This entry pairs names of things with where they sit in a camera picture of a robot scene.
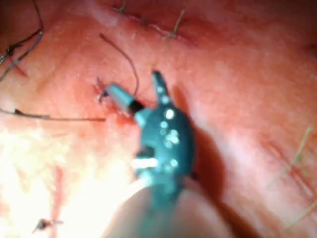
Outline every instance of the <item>black suture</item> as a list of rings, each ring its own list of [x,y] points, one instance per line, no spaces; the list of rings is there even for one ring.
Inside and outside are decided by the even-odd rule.
[[[36,35],[38,35],[38,38],[37,38],[35,44],[33,44],[33,46],[31,48],[29,48],[25,53],[23,53],[18,59],[14,60],[14,62],[9,66],[9,68],[0,77],[0,82],[10,72],[10,70],[12,70],[30,52],[32,52],[34,50],[34,48],[41,41],[41,38],[42,38],[43,32],[44,32],[43,22],[42,22],[42,19],[41,19],[41,16],[40,16],[39,8],[38,8],[35,0],[32,0],[32,2],[33,2],[33,5],[35,7],[35,10],[36,10],[39,22],[40,22],[40,28],[37,31],[35,31],[34,33],[32,33],[29,37],[27,37],[27,38],[15,43],[13,45],[10,45],[6,49],[6,55],[4,57],[12,56],[13,53],[14,53],[14,50],[16,48],[23,46],[23,43],[29,41],[30,39],[32,39]],[[24,118],[30,118],[30,119],[50,120],[50,121],[96,121],[96,122],[104,122],[106,120],[105,118],[52,118],[50,115],[36,115],[36,114],[23,113],[23,112],[21,112],[18,109],[15,109],[14,112],[10,112],[10,111],[6,111],[6,110],[0,108],[0,113],[7,114],[7,115],[12,115],[12,116],[15,116],[15,117],[24,117]]]
[[[44,28],[43,28],[43,22],[41,19],[41,15],[40,15],[40,10],[35,2],[35,0],[32,0],[32,3],[34,5],[35,11],[37,13],[39,22],[40,22],[40,28],[35,31],[34,33],[32,33],[30,36],[28,36],[27,38],[13,44],[10,45],[6,51],[5,51],[5,56],[12,56],[14,54],[14,50],[16,48],[19,48],[21,46],[23,46],[23,43],[31,40],[33,37],[35,37],[36,35],[38,35],[38,38],[36,40],[36,42],[33,44],[33,46],[31,48],[29,48],[25,53],[23,53],[18,59],[14,60],[13,63],[4,71],[4,73],[2,74],[2,76],[0,77],[0,82],[4,79],[4,77],[6,77],[6,75],[15,67],[17,66],[17,64],[23,59],[25,58],[29,53],[31,53],[35,47],[40,43],[41,38],[43,36],[43,32],[44,32]]]
[[[6,75],[24,58],[26,57],[29,53],[31,53],[34,48],[39,44],[39,42],[41,41],[41,38],[43,36],[43,32],[40,31],[39,32],[39,36],[36,40],[36,42],[34,43],[33,46],[31,46],[26,52],[24,52],[22,55],[20,55],[17,59],[15,59],[13,61],[13,63],[4,71],[4,73],[2,74],[2,76],[0,77],[0,82],[4,79],[4,77],[6,77]]]
[[[135,91],[133,93],[133,96],[135,97],[137,95],[137,92],[139,91],[140,79],[139,79],[139,76],[137,74],[137,70],[136,70],[136,68],[134,66],[133,60],[119,46],[117,46],[114,42],[112,42],[110,39],[108,39],[103,33],[100,33],[99,36],[105,42],[107,42],[109,45],[114,47],[118,52],[120,52],[129,61],[130,65],[132,67],[132,70],[133,70],[134,77],[136,79],[136,87],[135,87]]]
[[[0,113],[6,115],[12,115],[15,117],[24,117],[30,119],[39,119],[39,120],[52,120],[52,121],[96,121],[96,122],[104,122],[105,118],[52,118],[50,115],[37,115],[37,114],[29,114],[23,113],[19,109],[15,109],[14,112],[10,112],[0,108]]]

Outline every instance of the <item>suture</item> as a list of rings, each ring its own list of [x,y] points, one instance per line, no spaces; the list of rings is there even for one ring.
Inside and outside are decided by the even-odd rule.
[[[13,44],[13,45],[10,45],[6,50],[5,50],[5,54],[3,56],[1,56],[0,58],[0,65],[4,62],[5,58],[6,57],[11,57],[13,56],[14,54],[14,50],[19,48],[19,47],[22,47],[23,46],[23,43],[31,40],[33,37],[35,37],[36,35],[38,35],[35,43],[26,51],[24,52],[22,55],[20,55],[17,59],[13,60],[12,64],[4,71],[4,73],[0,76],[0,82],[6,77],[6,75],[14,68],[17,66],[17,64],[22,60],[24,59],[28,54],[30,54],[34,49],[35,47],[40,43],[41,41],[41,38],[43,36],[43,32],[44,32],[44,28],[43,28],[43,22],[42,22],[42,19],[41,19],[41,16],[40,16],[40,11],[39,11],[39,8],[35,2],[35,0],[32,0],[33,2],[33,5],[35,7],[35,10],[36,10],[36,13],[37,13],[37,16],[38,16],[38,19],[39,19],[39,22],[40,22],[40,28],[35,31],[34,33],[32,33],[30,36],[28,36],[27,38]]]
[[[103,33],[100,33],[99,36],[105,41],[107,42],[109,45],[111,45],[115,50],[117,50],[118,52],[120,52],[130,63],[132,70],[133,70],[133,74],[134,77],[136,79],[136,86],[135,86],[135,90],[133,93],[133,96],[136,96],[136,94],[139,91],[139,85],[140,85],[140,79],[139,76],[137,74],[137,70],[135,68],[135,65],[133,63],[133,60],[131,59],[131,57],[126,54],[119,46],[117,46],[114,42],[112,42],[110,39],[108,39]],[[99,86],[99,88],[102,90],[102,93],[99,95],[99,102],[101,102],[101,99],[105,96],[107,96],[105,89],[105,86],[103,85],[103,83],[100,81],[100,79],[97,77],[97,84]]]
[[[63,224],[64,222],[62,221],[49,221],[49,220],[45,220],[45,219],[40,219],[39,222],[37,223],[36,227],[34,228],[34,230],[32,231],[32,233],[34,233],[37,230],[43,231],[44,229],[46,229],[47,227],[51,227],[54,226],[56,224]]]
[[[304,137],[302,139],[302,141],[300,142],[300,145],[297,149],[296,155],[295,155],[295,159],[288,165],[286,166],[276,177],[274,177],[272,179],[271,182],[268,183],[267,187],[270,187],[272,184],[274,184],[278,179],[282,178],[284,175],[286,175],[288,172],[290,172],[292,170],[292,168],[294,166],[296,166],[297,164],[299,164],[302,160],[302,152],[304,150],[304,147],[309,139],[309,135],[311,133],[311,131],[313,130],[312,127],[308,127],[305,131]]]

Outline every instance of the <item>stitch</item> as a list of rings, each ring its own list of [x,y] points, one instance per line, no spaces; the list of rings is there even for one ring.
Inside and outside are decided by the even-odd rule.
[[[15,117],[23,117],[30,119],[39,119],[39,120],[51,120],[51,121],[96,121],[104,122],[105,118],[52,118],[50,115],[37,115],[37,114],[28,114],[23,113],[19,109],[15,109],[14,112],[10,112],[0,108],[0,113],[6,115],[12,115]]]
[[[300,214],[293,222],[287,225],[283,232],[289,231],[296,223],[298,223],[301,219],[307,216],[310,212],[312,212],[317,207],[317,201],[312,205],[307,207],[302,214]]]
[[[165,38],[168,38],[168,39],[174,38],[174,39],[181,41],[189,46],[195,45],[195,44],[191,43],[188,39],[186,39],[184,36],[181,36],[177,33],[179,25],[181,23],[181,19],[182,19],[183,15],[185,14],[185,10],[181,11],[172,32],[170,32],[169,30],[162,29],[161,27],[158,26],[158,24],[156,22],[149,22],[147,19],[143,18],[140,14],[126,13],[125,12],[125,4],[124,4],[124,7],[120,8],[120,9],[113,8],[113,10],[123,14],[124,16],[126,16],[130,20],[137,21],[143,26],[148,26],[148,27],[154,29],[155,31],[160,33]]]
[[[138,90],[139,90],[139,85],[140,85],[140,79],[139,79],[139,76],[137,74],[137,70],[135,68],[135,65],[133,63],[133,60],[131,59],[131,57],[126,54],[119,46],[117,46],[114,42],[112,42],[110,39],[108,39],[103,33],[100,33],[99,36],[106,42],[108,43],[109,45],[111,45],[115,50],[117,50],[118,52],[120,52],[129,62],[129,64],[131,65],[132,67],[132,70],[133,70],[133,74],[134,74],[134,77],[136,79],[136,86],[135,86],[135,90],[134,90],[134,93],[133,95],[136,96]],[[104,85],[103,83],[100,81],[100,79],[97,77],[97,83],[98,85],[100,86],[100,89],[103,91],[100,95],[99,95],[99,102],[101,102],[101,99],[103,97],[106,97],[108,94],[107,94],[107,91],[104,90]]]
[[[301,163],[302,161],[302,152],[306,146],[306,143],[309,139],[309,135],[312,132],[313,128],[312,127],[308,127],[305,131],[304,137],[302,139],[302,141],[300,142],[300,145],[297,149],[296,155],[295,155],[295,159],[288,165],[286,166],[280,173],[278,173],[278,175],[276,177],[274,177],[272,179],[271,182],[268,183],[267,187],[269,188],[270,186],[272,186],[277,180],[281,179],[284,175],[286,175],[288,172],[290,172],[292,170],[292,168],[296,165],[298,165],[299,163]]]
[[[185,14],[185,10],[183,9],[183,10],[181,11],[181,13],[180,13],[180,15],[179,15],[177,21],[176,21],[176,24],[175,24],[175,27],[174,27],[173,31],[172,31],[169,35],[166,36],[167,38],[171,39],[171,38],[173,38],[173,37],[176,35],[177,30],[178,30],[178,27],[179,27],[179,24],[180,24],[180,21],[181,21],[181,19],[183,18],[183,15],[184,15],[184,14]]]
[[[17,66],[17,64],[23,59],[25,58],[29,53],[31,53],[35,47],[39,44],[42,36],[43,36],[43,22],[42,22],[42,19],[41,19],[41,16],[40,16],[40,11],[39,11],[39,8],[37,6],[37,4],[35,3],[35,0],[32,0],[33,2],[33,5],[35,7],[35,10],[36,10],[36,13],[37,13],[37,16],[38,16],[38,19],[39,19],[39,22],[40,22],[40,28],[35,31],[34,33],[32,33],[29,37],[9,46],[7,49],[6,49],[6,52],[5,52],[5,55],[1,57],[1,60],[0,60],[0,64],[3,63],[3,61],[5,60],[6,57],[10,57],[14,54],[14,50],[23,46],[23,43],[29,41],[30,39],[32,39],[33,37],[35,37],[36,35],[38,35],[37,39],[36,39],[36,42],[34,43],[33,46],[31,46],[31,48],[29,48],[25,53],[23,53],[21,56],[19,56],[16,60],[13,60],[13,63],[4,71],[4,73],[0,76],[0,82],[4,79],[4,77],[14,68]]]
[[[34,230],[32,231],[32,233],[34,233],[37,230],[43,231],[44,229],[46,229],[47,227],[51,227],[54,226],[56,224],[63,224],[63,221],[55,221],[55,220],[45,220],[43,218],[41,218],[39,220],[39,222],[37,223],[36,227],[34,228]]]
[[[123,5],[122,5],[121,8],[113,7],[112,10],[115,10],[115,11],[121,13],[121,14],[124,14],[124,12],[125,12],[125,6],[126,6],[126,4],[127,4],[127,1],[128,1],[128,0],[124,0]]]

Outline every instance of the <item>skin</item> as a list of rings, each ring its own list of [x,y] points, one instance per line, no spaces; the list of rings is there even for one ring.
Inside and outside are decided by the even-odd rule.
[[[102,32],[133,59],[140,101],[155,105],[150,74],[158,69],[175,104],[193,121],[199,179],[186,183],[174,237],[315,237],[313,208],[285,230],[316,201],[314,131],[300,166],[267,185],[294,160],[305,130],[317,126],[316,3],[127,3],[127,13],[166,32],[186,9],[173,39],[113,11],[114,4],[122,2],[39,2],[44,36],[19,64],[28,76],[13,70],[1,82],[1,108],[106,120],[1,115],[0,236],[137,236],[147,190],[120,201],[135,180],[129,163],[140,129],[110,98],[99,104],[96,89],[99,76],[133,92],[135,78]],[[3,52],[38,28],[31,1],[2,1],[0,11]],[[31,234],[41,218],[63,224]],[[163,230],[159,223],[156,234]]]

